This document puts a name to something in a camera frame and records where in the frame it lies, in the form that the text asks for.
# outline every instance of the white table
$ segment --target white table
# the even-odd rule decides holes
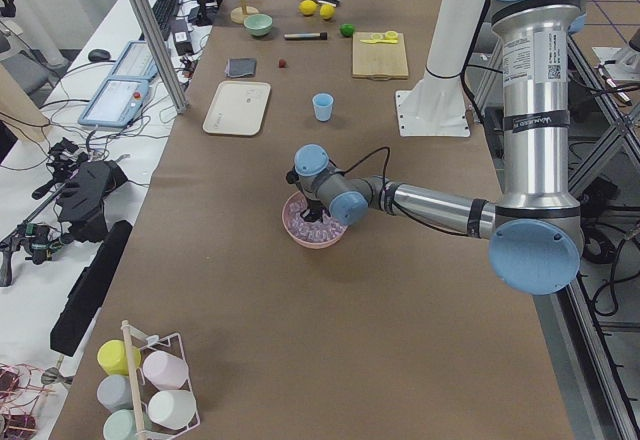
[[[187,14],[197,3],[183,1],[183,12]],[[196,27],[191,33],[194,51],[206,42],[211,27]],[[118,0],[107,17],[101,23],[86,46],[82,49],[70,69],[87,63],[87,54],[94,48],[106,49],[113,59],[130,40],[140,34],[133,11],[128,0]],[[180,66],[179,58],[171,44],[172,61]],[[97,87],[109,72],[112,64],[96,64],[69,73],[53,90],[49,102],[67,98],[90,99]],[[142,132],[146,136],[119,138],[109,144],[110,160],[128,155],[119,162],[119,166],[127,177],[139,184],[147,184],[156,168],[166,137],[171,132],[175,109],[167,96],[159,77],[151,86],[150,99],[145,110],[147,125]],[[78,129],[77,119],[86,103],[64,103],[45,107],[42,111],[47,117],[53,116],[56,125],[51,129],[47,141],[40,145],[18,142],[2,165],[12,168],[24,168],[43,160],[43,151],[58,142],[62,137],[84,144],[83,138],[90,130]],[[112,133],[99,131],[96,137]],[[94,148],[99,148],[100,141],[92,141]],[[31,192],[51,178],[44,164],[27,171],[10,171],[0,169],[0,197],[3,199],[3,212],[0,216],[0,237],[4,237],[15,226],[26,218],[40,204],[31,199]],[[147,188],[126,183],[114,191],[105,201],[105,218],[109,228],[119,220],[134,223]],[[49,206],[37,222],[45,222],[57,226],[57,219],[52,206]],[[21,250],[13,256],[14,285],[0,289],[0,312],[5,324],[0,339],[0,363],[15,365],[26,363],[41,369],[56,365],[60,358],[57,352],[49,348],[49,332],[57,321],[67,301],[67,294],[77,280],[82,269],[91,263],[99,244],[74,242],[54,254],[54,261],[36,266],[26,261],[26,253]],[[64,358],[60,368],[63,375],[73,375],[84,353],[85,339],[72,358]],[[53,387],[54,393],[41,398],[35,411],[38,422],[38,433],[34,438],[46,439],[62,409],[66,398],[66,390],[61,385]]]

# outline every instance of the bowl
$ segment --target bowl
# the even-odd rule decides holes
[[[300,192],[289,197],[282,208],[282,224],[289,236],[303,247],[319,249],[326,248],[342,238],[347,227],[326,213],[322,215],[322,222],[305,222],[300,214],[307,209],[307,200]]]
[[[264,13],[249,15],[244,19],[244,28],[254,37],[264,37],[271,31],[273,19]]]

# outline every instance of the wooden cutting board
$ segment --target wooden cutting board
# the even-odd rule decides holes
[[[371,38],[372,32],[356,32],[353,35],[354,78],[392,79],[409,78],[407,52],[404,48],[404,35],[398,34],[398,43],[362,43],[361,39]]]

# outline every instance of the computer mouse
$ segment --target computer mouse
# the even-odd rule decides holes
[[[108,60],[111,60],[111,54],[106,50],[102,50],[101,48],[96,48],[89,52],[89,55],[87,55],[87,58],[89,59],[90,62],[106,62]]]

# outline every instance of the yellow cup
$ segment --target yellow cup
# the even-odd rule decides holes
[[[133,347],[133,359],[136,368],[139,367],[142,355],[140,355],[140,350],[136,347]],[[124,342],[122,340],[109,340],[102,345],[98,350],[98,363],[107,375],[129,375]]]

